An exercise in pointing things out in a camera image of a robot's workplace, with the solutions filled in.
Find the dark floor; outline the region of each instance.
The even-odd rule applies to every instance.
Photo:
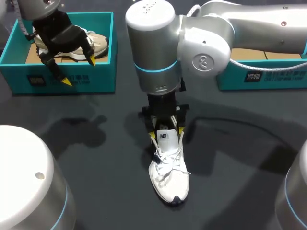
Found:
[[[170,2],[177,14],[204,3]],[[184,205],[167,207],[152,188],[150,142],[137,118],[147,97],[139,89],[124,24],[132,0],[63,3],[67,12],[115,12],[116,94],[12,97],[0,76],[0,123],[27,128],[48,144],[74,194],[77,230],[276,229],[271,222],[276,192],[295,155],[292,148],[299,149],[307,139],[307,91],[225,93],[214,79],[185,75],[187,91],[178,100],[191,107],[184,139],[190,191]],[[11,28],[14,15],[5,20]],[[213,117],[227,121],[209,119]]]

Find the cable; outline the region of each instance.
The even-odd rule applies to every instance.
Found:
[[[296,65],[296,66],[291,66],[291,67],[286,67],[286,68],[259,68],[259,67],[253,67],[253,66],[247,66],[244,64],[241,64],[235,60],[230,59],[230,62],[236,66],[239,66],[244,69],[249,69],[249,70],[255,70],[255,71],[264,71],[264,72],[281,72],[281,71],[290,71],[294,69],[301,68],[303,66],[307,66],[307,62]]]
[[[196,10],[200,10],[201,9],[201,6],[200,5],[194,5],[190,11],[187,13],[187,17],[192,17],[193,13],[196,11]]]
[[[23,34],[25,36],[28,36],[29,33],[28,33],[26,27],[24,26],[23,19],[21,17],[21,13],[20,13],[20,8],[19,8],[19,5],[18,5],[18,1],[17,0],[12,0],[12,1],[13,1],[13,5],[14,5],[14,9],[15,9],[15,13],[16,13],[16,16],[17,16],[17,21],[18,21],[19,27],[20,27],[21,31],[23,32]]]

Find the teal shoe box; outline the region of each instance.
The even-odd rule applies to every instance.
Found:
[[[71,22],[109,38],[108,61],[59,63],[72,86],[53,78],[42,63],[25,64],[31,42],[27,41],[16,22],[0,58],[0,71],[13,94],[79,94],[112,93],[116,88],[117,36],[112,12],[68,13]],[[32,31],[29,21],[24,21]]]
[[[273,54],[273,56],[276,58],[270,59],[264,53],[264,60],[249,58],[251,60],[238,59],[238,62],[260,68],[286,68],[307,62],[306,55]],[[270,72],[251,71],[229,63],[225,71],[217,76],[217,83],[221,91],[307,89],[307,66],[291,71]]]

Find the beige sneaker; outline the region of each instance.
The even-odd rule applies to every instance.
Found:
[[[109,39],[106,37],[96,34],[94,31],[87,31],[86,29],[83,29],[87,34],[87,41],[91,45],[91,47],[95,51],[95,58],[101,58],[108,54],[108,46],[109,46]],[[36,36],[34,38],[34,41],[37,46],[37,53],[41,54],[44,51],[47,50],[47,47],[45,46],[44,42],[40,38],[40,36]],[[70,58],[75,61],[85,61],[86,57],[84,56],[81,47],[76,49],[73,52],[70,53],[59,53],[55,57],[64,57],[64,58]]]

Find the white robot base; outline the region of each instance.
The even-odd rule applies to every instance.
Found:
[[[307,141],[296,156],[281,185],[275,214],[283,230],[307,229]]]
[[[0,126],[0,230],[73,230],[72,193],[34,133]]]

